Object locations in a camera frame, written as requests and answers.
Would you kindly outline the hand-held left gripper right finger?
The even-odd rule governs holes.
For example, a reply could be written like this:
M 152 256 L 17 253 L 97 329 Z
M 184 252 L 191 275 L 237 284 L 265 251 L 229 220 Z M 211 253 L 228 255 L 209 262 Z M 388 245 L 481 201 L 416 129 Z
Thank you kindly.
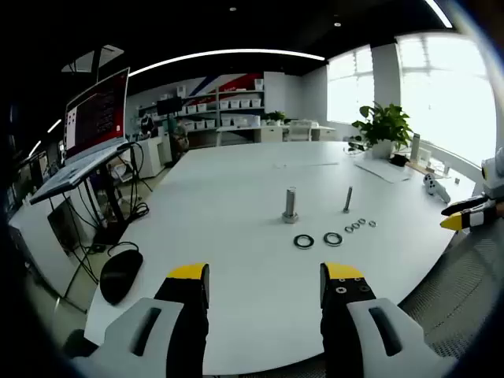
M 456 360 L 438 355 L 423 328 L 377 298 L 355 267 L 321 263 L 321 336 L 328 377 L 444 377 Z

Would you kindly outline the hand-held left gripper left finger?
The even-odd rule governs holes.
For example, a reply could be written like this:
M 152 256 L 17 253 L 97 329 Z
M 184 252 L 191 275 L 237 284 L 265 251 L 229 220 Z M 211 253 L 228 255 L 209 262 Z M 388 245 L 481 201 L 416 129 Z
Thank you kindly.
M 70 360 L 82 377 L 201 377 L 208 308 L 209 264 L 182 265 L 114 320 L 101 345 Z

